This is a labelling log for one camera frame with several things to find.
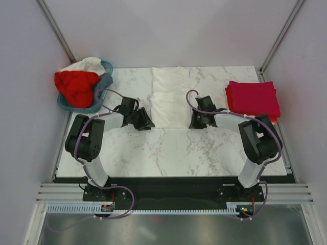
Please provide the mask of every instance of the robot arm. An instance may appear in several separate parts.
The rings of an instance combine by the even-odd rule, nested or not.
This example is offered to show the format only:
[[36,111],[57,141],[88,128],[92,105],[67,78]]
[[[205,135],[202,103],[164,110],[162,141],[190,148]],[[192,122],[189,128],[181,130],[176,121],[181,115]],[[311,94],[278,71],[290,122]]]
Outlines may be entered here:
[[[85,132],[83,132],[85,135],[81,137],[77,148],[77,157],[84,163],[83,168],[91,177],[88,182],[93,186],[93,181],[102,187],[110,185],[109,177],[103,169],[99,158],[102,137],[105,131],[120,128],[128,124],[133,124],[135,129],[139,131],[149,130],[155,126],[148,117],[145,109],[143,107],[138,108],[138,102],[135,99],[123,97],[122,103],[116,109],[115,112],[103,116],[101,119],[91,120]],[[65,142],[65,149],[70,152],[72,157],[74,157],[77,138],[88,120],[88,116],[77,115],[73,122]]]
[[[201,111],[227,111],[225,108],[216,109],[210,96],[196,99],[198,108]],[[274,126],[266,115],[255,117],[262,121],[277,137],[281,147],[282,141],[279,138]],[[257,122],[242,117],[237,117],[228,113],[225,114],[205,114],[193,110],[190,129],[203,129],[207,125],[232,130],[241,135],[247,159],[242,172],[238,176],[239,182],[244,188],[251,188],[257,185],[261,171],[267,160],[273,158],[278,153],[278,146],[267,130]]]

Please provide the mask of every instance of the red cloth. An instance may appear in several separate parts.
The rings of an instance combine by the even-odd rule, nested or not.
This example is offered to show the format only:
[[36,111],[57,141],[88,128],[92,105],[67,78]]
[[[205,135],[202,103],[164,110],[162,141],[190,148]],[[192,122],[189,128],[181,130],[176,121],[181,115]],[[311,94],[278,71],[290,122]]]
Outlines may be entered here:
[[230,111],[254,116],[266,114],[274,122],[277,122],[277,118],[281,116],[276,90],[272,82],[237,83],[230,81],[225,90]]
[[75,108],[87,108],[93,103],[92,88],[99,82],[100,77],[89,71],[62,71],[55,73],[55,85],[65,96],[68,103]]

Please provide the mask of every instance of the blue bowl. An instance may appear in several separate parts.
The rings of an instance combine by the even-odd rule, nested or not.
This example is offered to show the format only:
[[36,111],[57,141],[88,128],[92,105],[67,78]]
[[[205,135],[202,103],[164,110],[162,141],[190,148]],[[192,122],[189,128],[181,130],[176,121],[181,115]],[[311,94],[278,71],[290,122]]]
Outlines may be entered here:
[[[106,70],[106,73],[102,74],[100,76],[101,80],[98,82],[98,84],[95,87],[95,91],[98,89],[107,88],[112,84],[112,65],[107,61],[101,61],[101,65]],[[107,91],[102,91],[98,94],[99,101],[103,103],[104,97],[106,96]],[[70,112],[76,112],[76,113],[82,113],[82,114],[88,114],[88,113],[96,113],[100,110],[101,105],[96,101],[96,99],[93,100],[93,104],[88,108],[74,108],[72,107],[68,101],[66,100],[65,96],[62,93],[59,93],[57,98],[58,105]]]

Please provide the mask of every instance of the marble surface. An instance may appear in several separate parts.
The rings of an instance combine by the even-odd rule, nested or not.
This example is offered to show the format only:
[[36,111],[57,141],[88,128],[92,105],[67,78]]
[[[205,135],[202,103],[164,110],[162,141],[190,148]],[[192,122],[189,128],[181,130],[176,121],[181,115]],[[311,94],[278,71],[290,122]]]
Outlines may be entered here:
[[[253,66],[189,67],[200,95],[210,95],[217,108],[226,107],[230,80],[258,82]],[[151,116],[151,68],[114,69],[111,89],[137,97]],[[105,104],[114,108],[121,98],[108,92]],[[239,134],[227,129],[152,129],[138,132],[133,125],[103,135],[100,159],[112,177],[236,176],[246,159]],[[81,165],[63,150],[58,177],[81,177]],[[283,160],[268,165],[263,175],[286,175]]]

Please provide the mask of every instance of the white wall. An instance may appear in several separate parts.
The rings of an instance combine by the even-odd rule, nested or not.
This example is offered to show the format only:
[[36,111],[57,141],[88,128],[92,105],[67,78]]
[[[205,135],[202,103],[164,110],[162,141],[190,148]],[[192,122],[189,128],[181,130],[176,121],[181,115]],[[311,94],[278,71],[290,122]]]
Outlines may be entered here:
[[53,79],[68,60],[33,0],[3,1],[0,33],[0,243],[18,245],[63,129]]
[[299,180],[327,228],[327,1],[307,1],[268,66]]
[[77,60],[260,67],[296,0],[45,0]]

